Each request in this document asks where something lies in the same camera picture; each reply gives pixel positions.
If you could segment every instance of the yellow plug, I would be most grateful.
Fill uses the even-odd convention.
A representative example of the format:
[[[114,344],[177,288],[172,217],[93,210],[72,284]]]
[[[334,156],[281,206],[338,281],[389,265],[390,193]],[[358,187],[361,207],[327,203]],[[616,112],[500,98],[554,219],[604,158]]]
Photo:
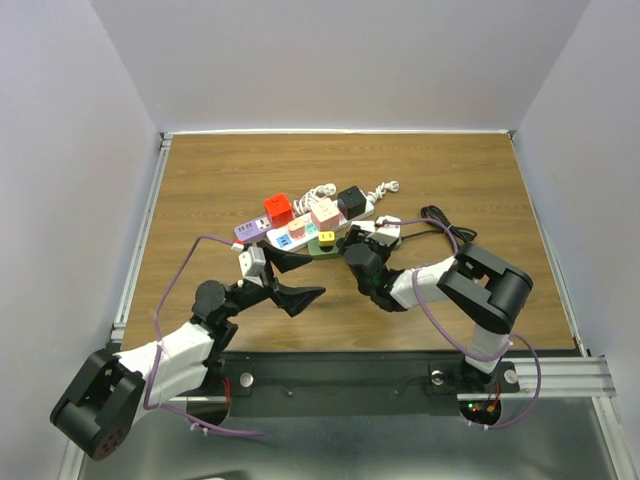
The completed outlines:
[[[318,245],[321,247],[333,247],[336,243],[335,232],[320,232],[318,233]]]

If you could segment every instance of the wooden table surface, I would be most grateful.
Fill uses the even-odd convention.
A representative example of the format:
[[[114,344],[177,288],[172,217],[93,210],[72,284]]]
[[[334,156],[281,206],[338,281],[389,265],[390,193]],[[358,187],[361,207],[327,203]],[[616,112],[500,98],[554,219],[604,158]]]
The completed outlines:
[[[515,331],[536,348],[573,348],[549,262],[506,135],[178,135],[174,136],[126,327],[123,349],[154,340],[153,310],[195,237],[233,238],[233,228],[263,214],[263,200],[290,200],[333,182],[338,191],[365,192],[381,181],[400,182],[376,204],[374,215],[417,218],[435,204],[456,225],[478,231],[477,243],[526,271],[535,286]],[[403,234],[421,225],[403,227]],[[451,254],[444,235],[407,240],[392,268],[437,262]],[[240,278],[237,254],[201,242],[160,315],[164,334],[191,316],[198,285]],[[415,308],[387,313],[358,294],[340,258],[314,261],[279,276],[291,286],[322,285],[327,292],[289,318],[265,301],[232,321],[229,350],[413,350],[449,344]],[[444,327],[468,345],[473,322],[452,302],[432,304]]]

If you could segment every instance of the purple power strip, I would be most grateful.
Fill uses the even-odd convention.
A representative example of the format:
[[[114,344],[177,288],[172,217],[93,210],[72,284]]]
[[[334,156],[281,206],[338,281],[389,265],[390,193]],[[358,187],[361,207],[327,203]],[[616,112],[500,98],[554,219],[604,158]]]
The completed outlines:
[[[236,238],[242,243],[253,243],[262,240],[267,236],[267,232],[273,228],[266,215],[254,218],[250,222],[238,225],[234,228]]]

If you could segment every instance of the white wall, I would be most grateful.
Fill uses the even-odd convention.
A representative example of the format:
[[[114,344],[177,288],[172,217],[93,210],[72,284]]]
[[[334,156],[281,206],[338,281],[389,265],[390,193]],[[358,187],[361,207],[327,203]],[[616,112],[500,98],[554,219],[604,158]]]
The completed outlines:
[[[0,478],[58,477],[49,413],[104,345],[157,155],[86,0],[0,8]]]
[[[640,461],[640,0],[593,0],[515,136],[580,333]]]
[[[93,0],[164,131],[504,129],[587,0]]]

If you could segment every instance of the white power strip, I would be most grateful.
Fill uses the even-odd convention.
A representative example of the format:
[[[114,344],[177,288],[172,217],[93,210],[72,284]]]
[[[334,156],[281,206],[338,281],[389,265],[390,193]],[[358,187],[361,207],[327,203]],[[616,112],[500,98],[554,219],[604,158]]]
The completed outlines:
[[[334,200],[333,203],[337,208],[338,201]],[[340,217],[338,219],[338,226],[332,228],[331,230],[335,232],[338,230],[342,230],[343,228],[347,228],[351,224],[351,222],[371,216],[373,214],[373,209],[373,203],[367,200],[364,213],[352,218],[351,220],[347,220],[344,215],[340,214]],[[311,240],[313,240],[314,238],[318,238],[318,227],[316,227],[316,225],[311,220],[311,213],[305,213],[298,218],[301,218],[305,221],[303,234],[297,237],[292,237],[289,233],[288,225],[285,225],[284,227],[274,228],[273,230],[269,230],[267,232],[267,239],[269,240],[269,243],[286,252],[297,252],[301,248],[305,247]]]

